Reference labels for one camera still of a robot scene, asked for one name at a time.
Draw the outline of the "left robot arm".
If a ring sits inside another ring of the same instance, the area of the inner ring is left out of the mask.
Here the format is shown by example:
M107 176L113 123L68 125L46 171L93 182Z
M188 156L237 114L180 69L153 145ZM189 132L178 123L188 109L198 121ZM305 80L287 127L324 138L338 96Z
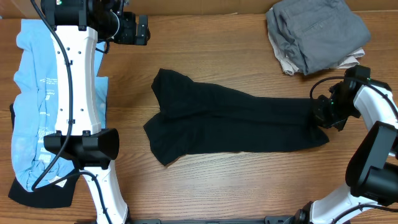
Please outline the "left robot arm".
M59 0L34 4L51 33L58 78L55 132L44 137L46 150L72 161L84 177L97 223L131 223L119 189L115 160L119 134L101 125L95 93L97 44L146 45L148 17L126 12L126 0Z

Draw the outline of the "black t-shirt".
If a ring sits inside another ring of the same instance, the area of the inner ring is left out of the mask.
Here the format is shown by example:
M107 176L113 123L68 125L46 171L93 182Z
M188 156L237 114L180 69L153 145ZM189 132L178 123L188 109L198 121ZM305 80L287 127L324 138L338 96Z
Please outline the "black t-shirt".
M160 111L144 130L164 166L187 154L292 152L329 142L308 98L256 97L166 69L152 90Z

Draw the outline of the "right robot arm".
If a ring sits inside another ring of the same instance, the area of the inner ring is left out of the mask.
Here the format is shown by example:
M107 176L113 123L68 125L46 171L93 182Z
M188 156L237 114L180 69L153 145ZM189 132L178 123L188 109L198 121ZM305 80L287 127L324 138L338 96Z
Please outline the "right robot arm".
M397 156L397 106L390 86L372 79L370 68L356 65L330 93L315 100L317 124L341 131L353 116L363 119L368 133L347 166L345 183L307 203L287 223L349 223L366 210L391 212L390 205L397 202L397 166L387 162Z

